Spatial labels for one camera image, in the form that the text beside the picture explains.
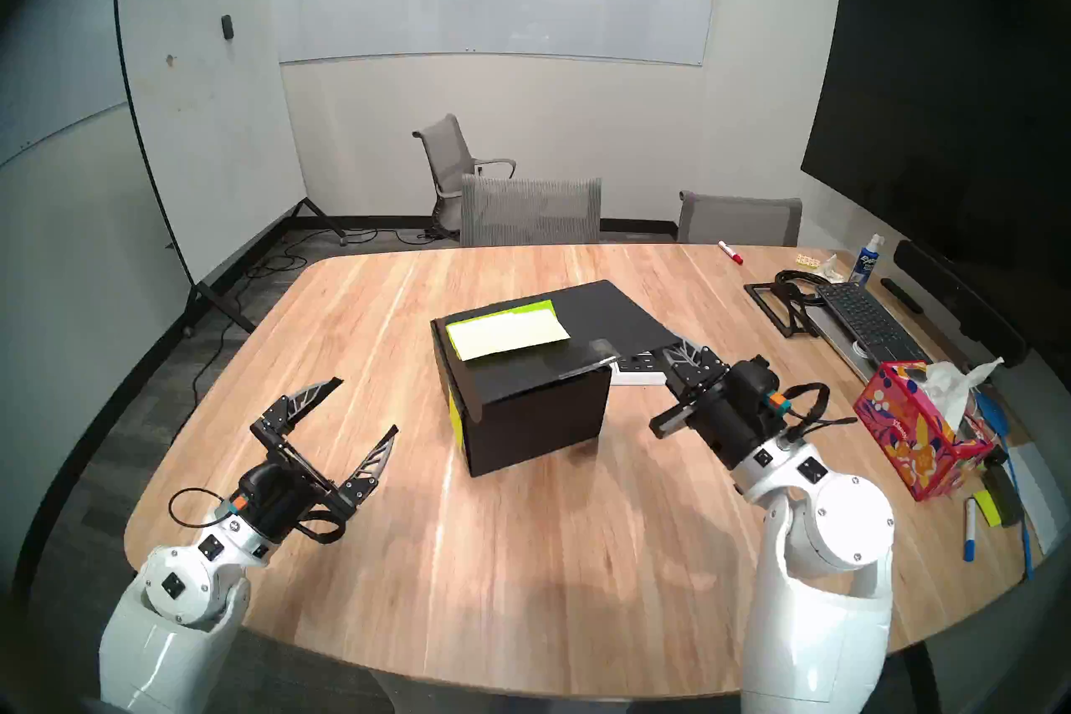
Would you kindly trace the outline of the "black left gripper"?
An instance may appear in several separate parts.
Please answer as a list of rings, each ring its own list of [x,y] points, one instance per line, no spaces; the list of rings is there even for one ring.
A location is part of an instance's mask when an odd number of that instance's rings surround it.
[[[336,525],[325,538],[337,540],[348,520],[343,513],[350,515],[360,508],[378,487],[398,434],[396,425],[384,432],[343,484],[325,477],[288,444],[296,425],[342,383],[334,377],[282,395],[251,424],[252,435],[268,452],[263,462],[238,481],[237,499],[244,499],[244,504],[237,506],[237,515],[266,540],[285,540],[318,507],[328,514],[327,521]]]

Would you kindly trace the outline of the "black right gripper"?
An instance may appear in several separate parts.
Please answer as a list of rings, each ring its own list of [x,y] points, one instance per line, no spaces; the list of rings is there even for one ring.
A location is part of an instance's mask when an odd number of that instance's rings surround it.
[[[709,347],[682,340],[666,348],[666,362],[676,402],[651,417],[657,438],[691,428],[731,470],[786,428],[789,404],[779,397],[780,379],[764,358],[729,365]]]

